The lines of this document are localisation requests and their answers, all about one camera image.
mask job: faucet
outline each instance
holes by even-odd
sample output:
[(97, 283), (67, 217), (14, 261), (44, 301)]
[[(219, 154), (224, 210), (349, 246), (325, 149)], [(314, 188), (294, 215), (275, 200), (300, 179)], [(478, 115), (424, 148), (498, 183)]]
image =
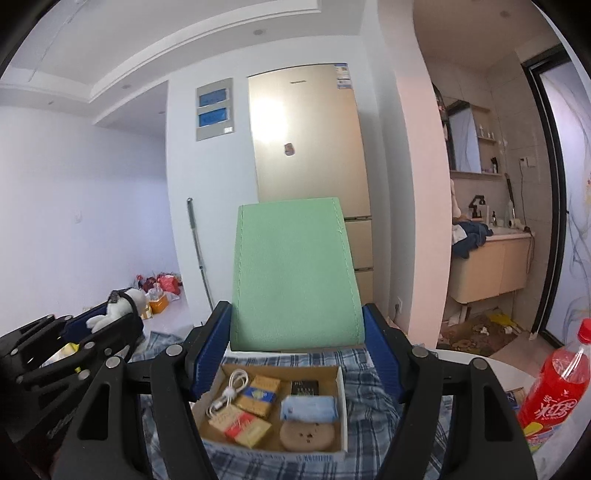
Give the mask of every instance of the faucet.
[(484, 195), (474, 195), (474, 198), (468, 205), (468, 208), (472, 210), (472, 218), (482, 218), (482, 212), (478, 210), (480, 205), (486, 205)]

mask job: plaid blanket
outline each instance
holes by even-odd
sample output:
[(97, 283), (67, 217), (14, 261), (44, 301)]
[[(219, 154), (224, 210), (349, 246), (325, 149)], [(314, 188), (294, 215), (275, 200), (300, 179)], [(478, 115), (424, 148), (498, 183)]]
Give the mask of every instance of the plaid blanket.
[[(132, 361), (152, 358), (167, 345), (180, 339), (160, 333), (152, 333), (148, 349), (133, 357)], [(239, 458), (216, 450), (204, 442), (214, 470), (220, 480), (280, 479), (280, 480), (361, 480), (374, 479), (388, 451), (402, 406), (393, 402), (385, 393), (374, 365), (365, 349), (347, 349), (336, 352), (311, 353), (307, 355), (269, 356), (265, 358), (224, 357), (222, 363), (239, 365), (273, 365), (278, 367), (311, 367), (340, 365), (345, 381), (349, 426), (349, 451), (343, 462), (282, 462)], [(439, 477), (441, 462), (447, 443), (451, 416), (451, 397), (441, 402), (440, 423), (433, 443), (431, 462), (425, 479)], [(142, 418), (148, 456), (152, 463), (154, 478), (168, 478), (164, 461), (160, 455), (158, 433), (152, 416), (151, 397), (142, 396)]]

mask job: doorframe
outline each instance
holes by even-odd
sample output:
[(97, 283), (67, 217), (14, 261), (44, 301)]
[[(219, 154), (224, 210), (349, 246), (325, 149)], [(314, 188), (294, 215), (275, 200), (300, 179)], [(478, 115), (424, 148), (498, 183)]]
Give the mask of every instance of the doorframe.
[(539, 55), (523, 62), (525, 76), (534, 95), (535, 104), (540, 114), (544, 138), (550, 159), (550, 181), (552, 185), (552, 230), (550, 238), (550, 254), (548, 268), (542, 297), (538, 311), (535, 315), (533, 332), (539, 332), (540, 336), (548, 343), (558, 348), (562, 342), (552, 335), (547, 329), (550, 312), (556, 299), (558, 282), (564, 257), (564, 244), (566, 242), (567, 203), (566, 203), (566, 177), (564, 175), (564, 160), (558, 137), (558, 129), (552, 107), (542, 83), (541, 75), (559, 65), (570, 62), (569, 54), (562, 46), (556, 45)]

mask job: wall outlet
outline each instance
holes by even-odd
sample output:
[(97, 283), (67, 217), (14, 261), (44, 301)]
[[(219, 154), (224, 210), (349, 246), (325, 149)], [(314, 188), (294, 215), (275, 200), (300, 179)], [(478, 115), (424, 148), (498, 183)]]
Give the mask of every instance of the wall outlet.
[(526, 167), (532, 168), (537, 166), (537, 161), (533, 156), (520, 158), (519, 161)]

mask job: blue display panel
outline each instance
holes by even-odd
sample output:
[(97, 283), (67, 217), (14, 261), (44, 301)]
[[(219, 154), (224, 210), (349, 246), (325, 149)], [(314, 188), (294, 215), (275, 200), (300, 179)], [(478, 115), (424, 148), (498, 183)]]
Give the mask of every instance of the blue display panel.
[(217, 110), (212, 110), (211, 112), (201, 113), (199, 115), (199, 126), (206, 127), (208, 125), (225, 122), (226, 120), (228, 120), (228, 109), (219, 108)]
[(213, 105), (214, 103), (223, 102), (227, 98), (228, 94), (225, 88), (214, 92), (207, 92), (199, 96), (199, 106)]

